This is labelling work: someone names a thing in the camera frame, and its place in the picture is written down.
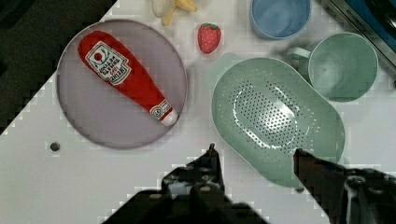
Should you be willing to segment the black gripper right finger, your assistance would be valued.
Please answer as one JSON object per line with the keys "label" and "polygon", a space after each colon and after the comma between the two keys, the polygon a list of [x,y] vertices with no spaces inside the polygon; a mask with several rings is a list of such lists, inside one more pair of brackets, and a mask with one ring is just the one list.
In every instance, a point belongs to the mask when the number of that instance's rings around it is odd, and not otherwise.
{"label": "black gripper right finger", "polygon": [[346,168],[297,149],[294,173],[331,224],[396,224],[395,177]]}

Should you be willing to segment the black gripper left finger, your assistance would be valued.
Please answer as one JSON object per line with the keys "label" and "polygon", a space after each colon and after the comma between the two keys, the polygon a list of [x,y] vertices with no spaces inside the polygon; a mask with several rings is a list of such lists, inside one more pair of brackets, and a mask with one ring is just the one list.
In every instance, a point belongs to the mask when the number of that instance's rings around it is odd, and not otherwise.
{"label": "black gripper left finger", "polygon": [[188,195],[194,186],[209,185],[225,190],[219,153],[211,143],[204,155],[185,166],[177,167],[162,180],[162,190],[173,198]]}

